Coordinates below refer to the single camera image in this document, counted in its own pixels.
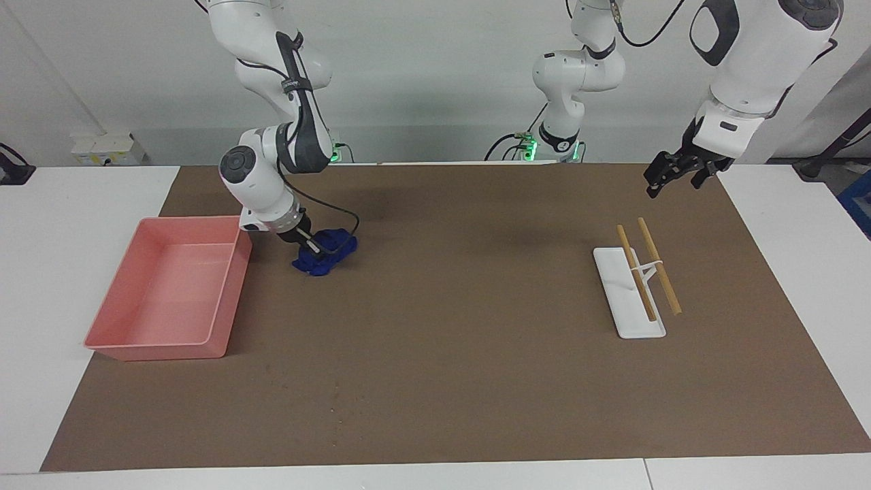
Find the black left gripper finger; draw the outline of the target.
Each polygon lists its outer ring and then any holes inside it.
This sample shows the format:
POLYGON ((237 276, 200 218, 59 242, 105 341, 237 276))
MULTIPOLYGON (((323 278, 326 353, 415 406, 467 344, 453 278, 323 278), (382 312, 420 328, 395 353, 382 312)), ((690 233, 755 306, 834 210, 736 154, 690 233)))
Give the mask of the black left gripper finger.
POLYGON ((684 176, 685 173, 687 170, 683 155, 666 151, 657 153, 644 171, 644 179, 648 183, 647 195, 655 199, 667 184, 684 176))
POLYGON ((691 177, 691 185, 694 189, 700 189, 708 179, 716 176, 719 172, 725 172, 734 164, 735 159, 729 157, 694 157, 694 176, 691 177))

